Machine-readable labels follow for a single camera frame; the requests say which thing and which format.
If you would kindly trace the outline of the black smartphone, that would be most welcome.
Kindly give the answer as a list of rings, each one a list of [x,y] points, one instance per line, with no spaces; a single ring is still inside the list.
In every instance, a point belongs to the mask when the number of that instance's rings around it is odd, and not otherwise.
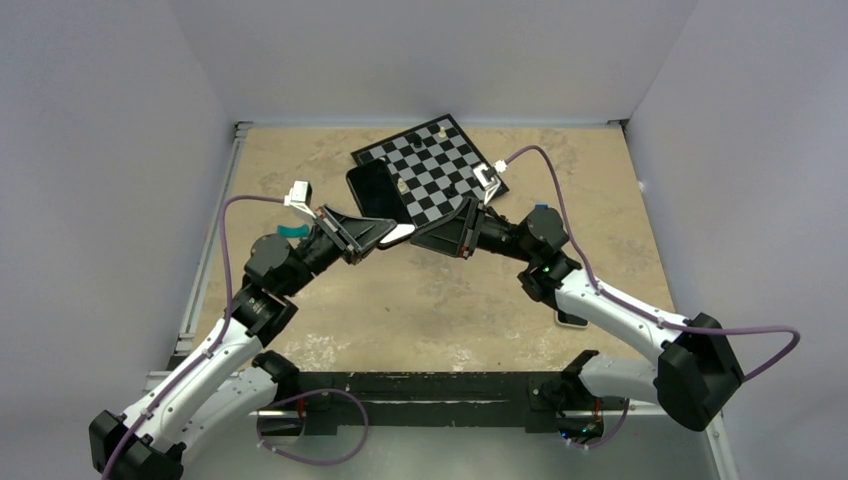
[[[372,160],[350,169],[346,182],[363,217],[415,227],[385,161]]]

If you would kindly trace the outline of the phone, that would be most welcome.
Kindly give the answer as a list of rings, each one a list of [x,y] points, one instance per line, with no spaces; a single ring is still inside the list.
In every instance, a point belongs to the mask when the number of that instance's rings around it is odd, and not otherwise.
[[[558,311],[554,315],[555,324],[563,328],[579,328],[585,329],[589,322],[579,316]]]

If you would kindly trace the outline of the black phone case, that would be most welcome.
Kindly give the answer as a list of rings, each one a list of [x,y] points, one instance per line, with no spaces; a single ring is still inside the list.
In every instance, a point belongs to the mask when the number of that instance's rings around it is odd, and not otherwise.
[[[414,224],[398,224],[379,241],[377,248],[380,250],[392,248],[408,240],[415,231],[416,226]]]

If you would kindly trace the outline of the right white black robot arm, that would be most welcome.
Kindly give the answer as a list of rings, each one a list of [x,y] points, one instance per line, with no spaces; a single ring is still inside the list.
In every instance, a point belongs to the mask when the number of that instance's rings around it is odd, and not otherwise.
[[[593,324],[640,354],[635,360],[589,353],[574,362],[561,381],[569,404],[584,407],[604,396],[650,402],[679,425],[705,430],[744,382],[728,330],[709,315],[687,319],[598,280],[564,252],[568,240],[552,208],[537,206],[514,224],[466,198],[410,242],[454,258],[484,250],[524,261],[517,278],[533,301]]]

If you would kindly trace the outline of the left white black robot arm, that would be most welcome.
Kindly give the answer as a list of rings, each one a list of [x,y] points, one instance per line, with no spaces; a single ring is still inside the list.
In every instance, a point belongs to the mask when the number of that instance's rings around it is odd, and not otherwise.
[[[257,409],[300,412],[311,396],[299,369],[269,350],[298,308],[292,297],[337,260],[355,265],[398,226],[393,219],[306,208],[308,235],[296,243],[279,233],[259,237],[238,290],[205,340],[164,380],[121,413],[102,411],[89,425],[94,468],[104,479],[179,479],[190,454],[232,420]]]

